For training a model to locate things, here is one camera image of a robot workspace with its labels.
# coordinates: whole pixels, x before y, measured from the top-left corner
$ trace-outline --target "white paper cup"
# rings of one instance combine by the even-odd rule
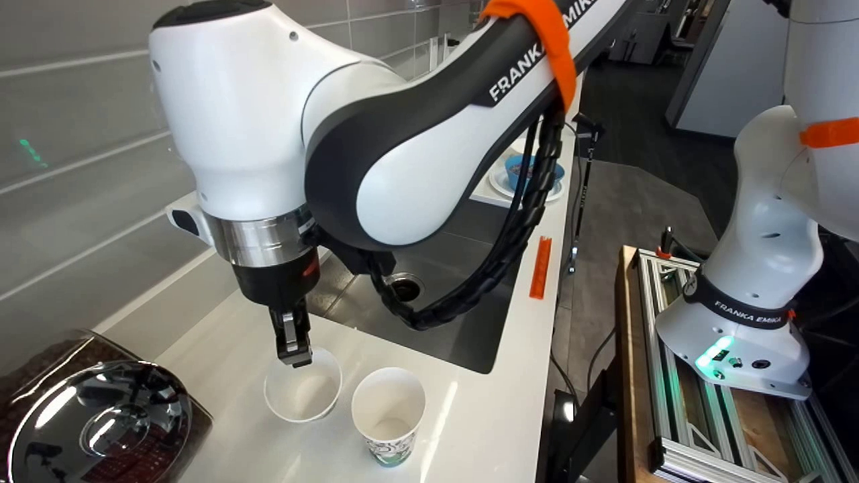
[[[341,381],[338,360],[314,349],[314,362],[303,368],[274,360],[263,381],[263,397],[282,421],[309,424],[330,413],[341,397]]]
[[[357,384],[352,421],[381,467],[411,456],[424,405],[424,384],[403,368],[381,368]]]

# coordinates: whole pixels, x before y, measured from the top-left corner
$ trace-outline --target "black cord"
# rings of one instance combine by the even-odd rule
[[[800,319],[803,330],[811,330],[813,325],[829,322],[829,319],[835,319],[835,317],[840,317],[840,314],[846,314],[846,311],[851,311],[856,306],[859,306],[859,298],[851,298],[851,301],[846,301],[846,303],[840,303],[840,306],[835,306],[835,309],[829,309],[824,314],[816,314],[811,319]]]
[[[663,231],[663,239],[660,239],[660,250],[668,250],[671,255],[679,250],[682,258],[693,258],[695,263],[703,263],[703,258],[695,252],[695,250],[687,250],[671,231],[671,225]]]
[[[588,389],[593,386],[593,365],[596,365],[596,357],[609,346],[609,341],[615,338],[615,327],[612,333],[596,346],[591,362],[588,362]]]
[[[540,150],[532,164],[537,129],[540,129]],[[416,311],[408,303],[403,303],[397,292],[384,282],[384,271],[378,260],[373,263],[373,258],[368,258],[368,263],[373,266],[370,282],[392,314],[403,317],[416,330],[446,325],[459,314],[470,311],[486,292],[491,292],[502,282],[507,268],[529,247],[534,225],[542,220],[545,199],[553,188],[553,164],[561,156],[561,129],[564,129],[561,107],[545,113],[542,123],[540,121],[532,123],[526,134],[526,153],[523,153],[523,166],[529,166],[529,172],[518,177],[505,225],[494,247],[483,258],[483,263],[448,295]]]
[[[572,386],[569,373],[566,373],[566,370],[561,368],[561,362],[556,360],[556,352],[550,352],[550,360],[553,360],[558,376],[564,378],[564,386],[566,386],[566,392],[569,392],[569,397],[572,397],[572,405],[580,408],[580,397],[574,394],[574,386]]]

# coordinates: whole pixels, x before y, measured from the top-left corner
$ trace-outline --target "green light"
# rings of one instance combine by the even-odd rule
[[[701,373],[711,373],[714,357],[722,354],[722,352],[727,352],[730,343],[733,343],[733,338],[725,335],[725,338],[719,338],[714,346],[709,346],[709,349],[695,360],[698,370],[701,370]]]

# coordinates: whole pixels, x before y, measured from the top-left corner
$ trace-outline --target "countertop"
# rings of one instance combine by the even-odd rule
[[[572,134],[564,131],[564,193],[545,207],[521,258],[497,362],[486,376],[311,317],[314,346],[330,349],[344,365],[344,394],[322,421],[285,424],[263,403],[263,373],[274,362],[268,311],[236,292],[231,271],[215,252],[204,252],[105,319],[97,333],[174,370],[212,413],[212,432],[183,480],[534,480],[572,148]],[[545,298],[534,301],[529,292],[540,239],[550,239],[550,263]],[[215,292],[223,298],[201,309],[199,298],[212,301]],[[413,370],[427,389],[416,451],[395,470],[370,459],[349,419],[357,381],[384,365]]]

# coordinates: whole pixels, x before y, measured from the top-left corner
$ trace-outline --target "white robot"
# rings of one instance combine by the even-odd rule
[[[628,8],[625,0],[556,3],[580,67],[604,51]],[[787,303],[821,266],[816,223],[859,239],[859,209],[846,209],[859,207],[859,140],[846,134],[859,115],[854,46],[856,0],[792,3],[792,107],[762,113],[738,137],[730,228],[658,325],[671,352],[709,381],[808,397],[808,352]],[[276,352],[290,365],[311,354],[303,295],[319,276],[317,244],[370,274],[384,301],[403,309],[384,287],[389,252],[430,239],[537,118],[534,174],[513,201],[532,215],[518,220],[521,236],[505,255],[523,247],[540,217],[564,113],[523,16],[483,21],[413,83],[260,0],[169,11],[150,35],[150,59],[177,150],[196,177],[196,193],[172,204],[169,217],[212,244],[242,292],[268,306]],[[432,314],[448,317],[403,309],[413,327],[435,325]]]

